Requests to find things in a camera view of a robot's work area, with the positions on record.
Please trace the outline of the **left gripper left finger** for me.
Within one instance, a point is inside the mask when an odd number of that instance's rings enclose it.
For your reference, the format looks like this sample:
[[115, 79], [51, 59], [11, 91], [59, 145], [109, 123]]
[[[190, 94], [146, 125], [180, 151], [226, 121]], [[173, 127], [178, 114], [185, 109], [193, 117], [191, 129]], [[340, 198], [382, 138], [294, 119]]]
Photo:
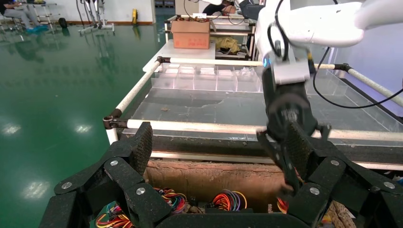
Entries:
[[135, 136], [112, 143], [98, 162], [57, 184], [40, 227], [87, 228], [111, 202], [116, 202], [136, 227], [156, 227], [171, 209], [143, 178], [152, 140], [151, 124], [143, 122]]

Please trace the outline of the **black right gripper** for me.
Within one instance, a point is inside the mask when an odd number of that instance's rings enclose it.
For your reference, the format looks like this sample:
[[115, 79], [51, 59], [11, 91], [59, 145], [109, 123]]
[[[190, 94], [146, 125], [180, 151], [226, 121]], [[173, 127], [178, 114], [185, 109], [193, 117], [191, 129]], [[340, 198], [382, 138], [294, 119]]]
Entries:
[[278, 149], [268, 139], [268, 135], [277, 142], [286, 139], [291, 122], [299, 124], [306, 135], [311, 136], [317, 129], [321, 139], [327, 141], [332, 130], [330, 124], [318, 124], [313, 116], [308, 100], [305, 82], [276, 85], [271, 68], [262, 72], [262, 87], [268, 118], [267, 131], [257, 131], [257, 140], [266, 155], [283, 171], [284, 180], [292, 187], [293, 194], [299, 190], [299, 180], [286, 148]]

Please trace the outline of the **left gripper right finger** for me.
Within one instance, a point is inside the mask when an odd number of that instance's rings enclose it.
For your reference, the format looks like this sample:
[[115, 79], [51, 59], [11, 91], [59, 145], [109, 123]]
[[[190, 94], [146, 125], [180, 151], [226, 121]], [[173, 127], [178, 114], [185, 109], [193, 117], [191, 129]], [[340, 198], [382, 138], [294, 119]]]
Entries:
[[306, 135], [291, 123], [285, 148], [304, 183], [295, 190], [288, 214], [314, 227], [332, 201], [365, 218], [367, 228], [403, 225], [403, 188], [349, 160], [331, 142]]

